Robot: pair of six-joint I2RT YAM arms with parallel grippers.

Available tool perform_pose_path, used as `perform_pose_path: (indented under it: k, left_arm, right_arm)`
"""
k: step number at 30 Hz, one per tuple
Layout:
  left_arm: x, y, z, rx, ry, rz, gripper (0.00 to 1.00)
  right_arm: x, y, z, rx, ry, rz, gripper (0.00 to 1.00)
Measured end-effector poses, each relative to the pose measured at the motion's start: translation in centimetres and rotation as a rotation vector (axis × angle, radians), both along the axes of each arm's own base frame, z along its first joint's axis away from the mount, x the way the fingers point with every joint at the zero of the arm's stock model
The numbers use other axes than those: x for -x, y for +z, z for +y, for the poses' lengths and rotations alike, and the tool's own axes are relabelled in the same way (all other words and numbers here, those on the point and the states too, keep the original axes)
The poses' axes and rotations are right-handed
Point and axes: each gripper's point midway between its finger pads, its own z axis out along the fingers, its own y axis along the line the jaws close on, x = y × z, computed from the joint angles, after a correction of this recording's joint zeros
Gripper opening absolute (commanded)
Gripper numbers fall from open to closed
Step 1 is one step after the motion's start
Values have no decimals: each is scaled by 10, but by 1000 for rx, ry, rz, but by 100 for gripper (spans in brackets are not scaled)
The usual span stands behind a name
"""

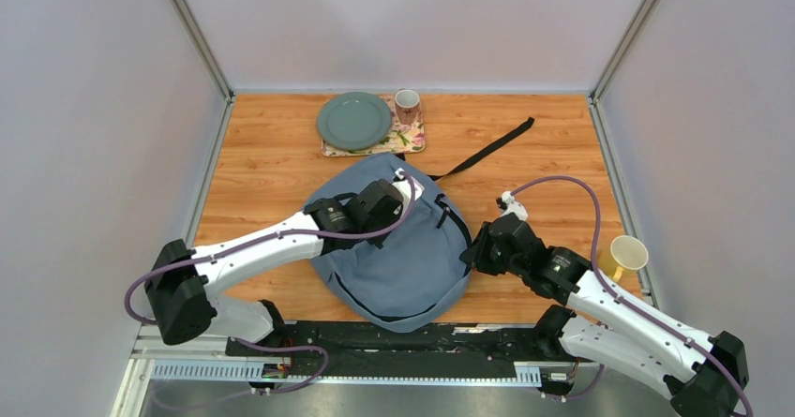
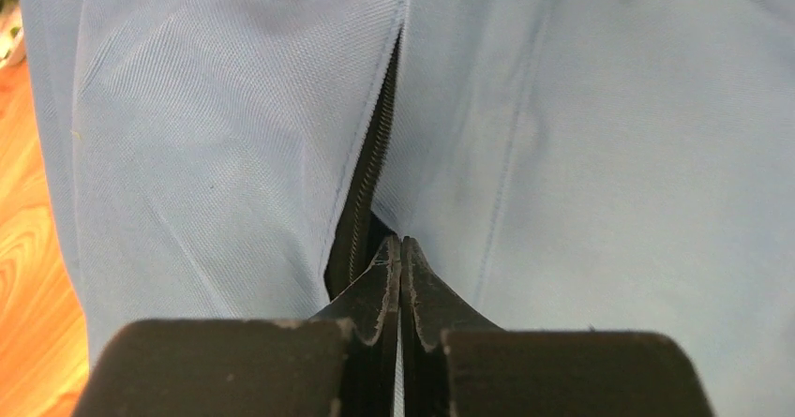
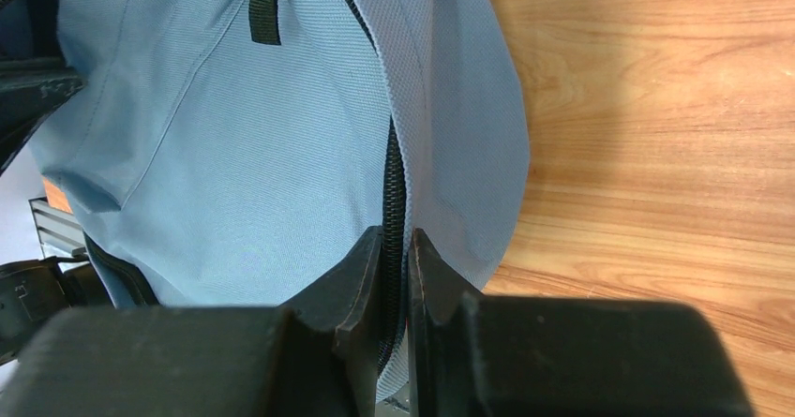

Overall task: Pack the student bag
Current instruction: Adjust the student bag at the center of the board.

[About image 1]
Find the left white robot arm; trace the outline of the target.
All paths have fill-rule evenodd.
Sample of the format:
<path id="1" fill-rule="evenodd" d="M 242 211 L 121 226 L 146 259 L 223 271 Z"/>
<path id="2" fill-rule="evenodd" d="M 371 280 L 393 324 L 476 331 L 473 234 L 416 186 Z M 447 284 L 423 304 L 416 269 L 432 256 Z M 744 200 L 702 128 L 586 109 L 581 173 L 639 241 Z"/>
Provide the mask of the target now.
<path id="1" fill-rule="evenodd" d="M 359 193 L 321 198 L 282 222 L 210 246 L 189 247 L 182 239 L 160 249 L 142 287 L 162 342 L 176 346 L 200 335 L 250 342 L 273 356 L 286 344 L 272 305 L 227 295 L 231 287 L 294 261 L 312 260 L 363 243 L 380 248 L 408 217 L 422 185 L 398 173 Z"/>

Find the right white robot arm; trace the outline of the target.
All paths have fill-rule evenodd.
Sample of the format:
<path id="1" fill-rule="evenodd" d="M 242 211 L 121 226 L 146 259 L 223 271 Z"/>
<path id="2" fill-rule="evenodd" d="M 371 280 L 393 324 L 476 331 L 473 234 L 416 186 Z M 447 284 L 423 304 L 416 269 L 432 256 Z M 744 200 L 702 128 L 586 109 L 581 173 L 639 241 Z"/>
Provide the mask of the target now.
<path id="1" fill-rule="evenodd" d="M 744 344 L 735 335 L 710 335 L 628 295 L 576 252 L 546 246 L 514 213 L 484 223 L 460 258 L 480 273 L 518 276 L 554 300 L 534 334 L 544 358 L 567 353 L 619 371 L 654 389 L 681 416 L 734 415 L 749 381 Z"/>

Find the blue-grey backpack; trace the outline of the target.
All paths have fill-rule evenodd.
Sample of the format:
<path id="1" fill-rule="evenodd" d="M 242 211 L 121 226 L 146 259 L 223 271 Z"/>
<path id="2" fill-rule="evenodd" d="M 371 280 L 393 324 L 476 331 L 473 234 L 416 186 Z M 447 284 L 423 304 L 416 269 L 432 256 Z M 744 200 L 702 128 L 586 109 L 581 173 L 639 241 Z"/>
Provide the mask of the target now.
<path id="1" fill-rule="evenodd" d="M 362 242 L 311 260 L 325 286 L 360 317 L 394 333 L 412 332 L 449 310 L 464 294 L 470 267 L 460 255 L 472 237 L 463 214 L 438 185 L 404 156 L 368 156 L 317 189 L 309 202 L 360 192 L 403 169 L 423 192 L 407 220 L 381 247 Z"/>

